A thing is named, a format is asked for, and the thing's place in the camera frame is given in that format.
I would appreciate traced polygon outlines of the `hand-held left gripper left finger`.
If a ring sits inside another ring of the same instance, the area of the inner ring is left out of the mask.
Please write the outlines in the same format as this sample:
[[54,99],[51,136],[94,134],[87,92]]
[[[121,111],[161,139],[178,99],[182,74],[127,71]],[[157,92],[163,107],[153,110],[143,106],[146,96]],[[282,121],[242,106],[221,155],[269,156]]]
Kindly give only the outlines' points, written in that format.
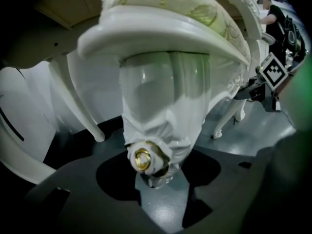
[[125,151],[70,162],[24,199],[29,234],[156,234]]

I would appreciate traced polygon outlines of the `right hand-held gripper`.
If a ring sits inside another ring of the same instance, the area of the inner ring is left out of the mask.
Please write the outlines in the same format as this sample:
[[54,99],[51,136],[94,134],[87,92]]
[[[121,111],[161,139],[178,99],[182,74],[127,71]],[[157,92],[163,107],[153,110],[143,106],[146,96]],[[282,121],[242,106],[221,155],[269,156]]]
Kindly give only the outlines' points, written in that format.
[[260,66],[256,68],[256,76],[249,80],[249,87],[240,89],[235,100],[250,99],[262,104],[265,111],[280,111],[277,88],[288,77],[287,70],[270,52]]

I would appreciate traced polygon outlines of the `cream brocade stool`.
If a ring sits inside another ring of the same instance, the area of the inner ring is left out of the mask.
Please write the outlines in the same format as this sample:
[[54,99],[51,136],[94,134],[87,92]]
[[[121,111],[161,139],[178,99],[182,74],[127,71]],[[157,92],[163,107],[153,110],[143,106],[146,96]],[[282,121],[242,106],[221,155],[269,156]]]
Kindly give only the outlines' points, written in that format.
[[250,50],[216,0],[101,2],[77,52],[118,59],[127,157],[158,188],[180,170],[207,114],[245,84]]

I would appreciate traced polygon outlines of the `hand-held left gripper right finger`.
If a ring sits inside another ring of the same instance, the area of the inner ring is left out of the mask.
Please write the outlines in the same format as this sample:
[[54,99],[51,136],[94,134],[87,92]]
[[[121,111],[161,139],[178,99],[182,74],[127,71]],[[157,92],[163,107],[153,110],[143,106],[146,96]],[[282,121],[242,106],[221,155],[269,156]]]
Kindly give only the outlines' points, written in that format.
[[182,165],[189,194],[179,234],[273,234],[282,230],[288,151],[240,156],[193,150]]

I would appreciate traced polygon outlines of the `grey plastic bin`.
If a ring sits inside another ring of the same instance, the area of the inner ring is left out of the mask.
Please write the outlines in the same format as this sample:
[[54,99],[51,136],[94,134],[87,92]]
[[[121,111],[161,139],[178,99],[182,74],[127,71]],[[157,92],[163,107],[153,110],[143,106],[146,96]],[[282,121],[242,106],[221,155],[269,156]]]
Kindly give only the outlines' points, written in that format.
[[55,172],[44,163],[56,135],[47,115],[18,69],[0,70],[0,162],[33,184]]

